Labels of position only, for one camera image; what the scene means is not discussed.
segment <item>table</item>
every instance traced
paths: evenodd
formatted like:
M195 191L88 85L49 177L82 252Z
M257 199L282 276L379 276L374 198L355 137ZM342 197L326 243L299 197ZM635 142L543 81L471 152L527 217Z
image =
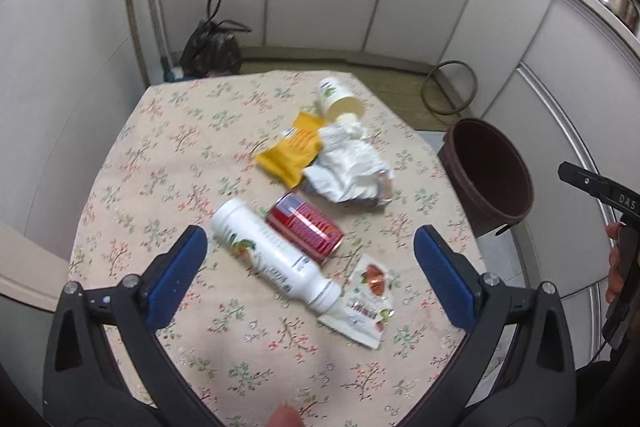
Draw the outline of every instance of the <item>table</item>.
M70 276L86 288L141 273L190 223L203 225L240 197L264 215L285 188L255 165L314 88L333 74L364 102L373 144L394 166L384 212L311 198L346 232L323 266L344 281L366 252L392 272L395 314L379 349L316 323L209 239L206 261L174 321L159 330L169 357L203 402L233 427L265 422L288 401L307 426L395 425L429 388L463 337L452 327L413 254L415 229L432 223L482 273L466 217L437 155L354 76L271 71L150 87L100 170L82 211ZM134 395L149 402L116 331L114 354Z

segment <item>yellow object on counter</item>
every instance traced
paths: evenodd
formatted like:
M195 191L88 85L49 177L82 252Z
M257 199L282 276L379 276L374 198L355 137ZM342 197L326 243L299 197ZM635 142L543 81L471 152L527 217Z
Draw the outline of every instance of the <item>yellow object on counter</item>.
M322 118L300 112L284 138L271 149L258 154L255 160L267 172L280 178L287 188L293 188L302 179L302 169L322 149L318 129L325 125Z

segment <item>bolt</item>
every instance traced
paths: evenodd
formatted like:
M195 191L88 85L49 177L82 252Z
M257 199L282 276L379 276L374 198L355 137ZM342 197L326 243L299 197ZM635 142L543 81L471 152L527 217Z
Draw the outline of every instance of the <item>bolt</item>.
M130 273L129 275L124 276L124 278L122 279L122 285L125 288L135 288L136 286L138 286L139 282L140 276L134 273Z
M482 280L487 286L497 286L500 282L500 277L493 272L487 272L482 275Z
M542 291L547 295L553 295L554 293L556 293L556 285L554 285L552 282L545 281L542 283Z
M70 281L65 284L63 292L66 293L67 295L73 295L78 291L79 286L80 285L76 281Z

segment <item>finger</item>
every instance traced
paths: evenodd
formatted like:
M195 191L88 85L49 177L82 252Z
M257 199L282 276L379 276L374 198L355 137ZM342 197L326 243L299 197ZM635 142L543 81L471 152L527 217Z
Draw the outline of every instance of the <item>finger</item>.
M607 304L611 304L613 302L613 299L615 299L617 296L617 293L613 293L611 290L607 290L607 292L604 294L604 299L607 301Z
M285 403L280 404L273 412L264 427L305 427L298 411Z
M620 248L613 247L609 252L609 266L617 268L618 264L620 264Z
M620 227L622 226L622 223L610 223L609 225L607 225L607 235L612 238L613 240L618 240L618 230L620 230Z
M622 275L616 268L611 267L609 269L609 289L614 293L620 293L622 286L625 284L625 280L622 279Z

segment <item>tablecloth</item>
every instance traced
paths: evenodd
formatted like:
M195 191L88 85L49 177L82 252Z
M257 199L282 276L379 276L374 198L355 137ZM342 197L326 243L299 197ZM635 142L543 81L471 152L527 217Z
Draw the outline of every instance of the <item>tablecloth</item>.
M373 146L393 165L383 211L310 198L346 232L322 267L343 282L368 253L392 269L395 314L377 350L316 322L251 277L213 240L207 222L239 197L264 215L284 186L255 164L332 74L364 102ZM451 326L412 248L431 223L482 273L484 264L437 155L354 76L271 71L152 86L117 137L82 211L70 277L85 288L141 273L188 224L209 235L207 257L174 320L157 332L201 400L233 427L266 422L287 401L307 426L396 425L445 367L463 337ZM114 354L130 389L150 402L114 328Z

